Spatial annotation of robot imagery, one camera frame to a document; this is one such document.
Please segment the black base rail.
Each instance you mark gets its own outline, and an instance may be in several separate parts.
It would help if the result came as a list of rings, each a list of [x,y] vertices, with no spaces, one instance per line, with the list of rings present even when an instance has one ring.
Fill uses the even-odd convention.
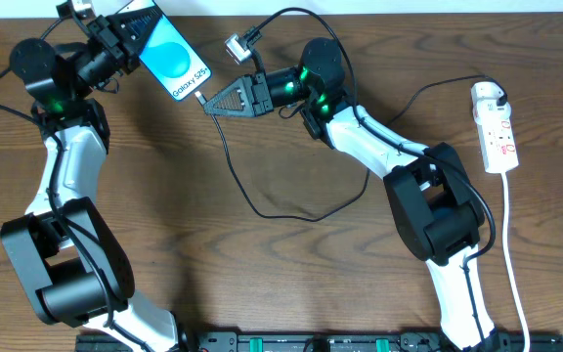
[[[532,334],[530,351],[563,352],[563,335]],[[217,331],[199,335],[200,352],[385,352],[385,351],[456,351],[437,332],[408,331],[394,334],[317,335],[308,334],[237,334]],[[487,351],[523,351],[524,337],[519,333],[498,331]],[[73,351],[133,351],[105,334],[80,334]]]

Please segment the white USB charger plug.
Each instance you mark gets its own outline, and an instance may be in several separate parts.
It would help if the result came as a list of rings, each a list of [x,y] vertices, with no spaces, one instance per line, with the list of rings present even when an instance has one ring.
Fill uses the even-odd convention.
[[[505,91],[495,82],[481,81],[471,88],[472,113],[476,124],[484,125],[511,116]]]

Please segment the blue Galaxy smartphone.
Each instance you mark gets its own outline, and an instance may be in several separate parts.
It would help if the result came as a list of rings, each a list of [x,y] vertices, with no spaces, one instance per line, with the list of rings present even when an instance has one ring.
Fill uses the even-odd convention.
[[[131,1],[118,14],[140,10],[159,10],[159,20],[140,60],[175,101],[183,101],[212,76],[212,71],[154,1]]]

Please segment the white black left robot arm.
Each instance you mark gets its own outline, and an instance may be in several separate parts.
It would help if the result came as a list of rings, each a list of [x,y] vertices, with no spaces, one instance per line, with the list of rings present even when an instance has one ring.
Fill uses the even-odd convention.
[[[118,77],[140,65],[162,11],[145,2],[95,16],[86,1],[57,11],[84,41],[27,38],[9,57],[8,72],[32,97],[25,119],[39,129],[47,159],[34,200],[4,223],[1,243],[43,323],[100,330],[135,351],[175,351],[175,316],[136,290],[128,257],[96,207],[110,131],[93,93],[116,93]]]

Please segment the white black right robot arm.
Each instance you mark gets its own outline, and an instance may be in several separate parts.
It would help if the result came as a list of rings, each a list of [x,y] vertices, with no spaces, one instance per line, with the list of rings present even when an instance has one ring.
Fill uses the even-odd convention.
[[[480,228],[497,233],[492,211],[472,186],[455,149],[408,140],[370,116],[347,89],[350,58],[336,38],[309,41],[295,66],[268,72],[253,35],[232,35],[227,52],[256,70],[237,78],[204,103],[212,117],[259,117],[295,104],[315,140],[347,154],[384,185],[397,232],[406,248],[424,262],[441,311],[441,330],[458,351],[488,351],[496,326],[485,307],[477,260]]]

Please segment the white power strip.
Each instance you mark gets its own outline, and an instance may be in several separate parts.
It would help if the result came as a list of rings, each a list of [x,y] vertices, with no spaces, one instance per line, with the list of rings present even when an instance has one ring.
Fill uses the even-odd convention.
[[[491,119],[478,125],[484,168],[488,173],[506,173],[519,166],[510,119]]]

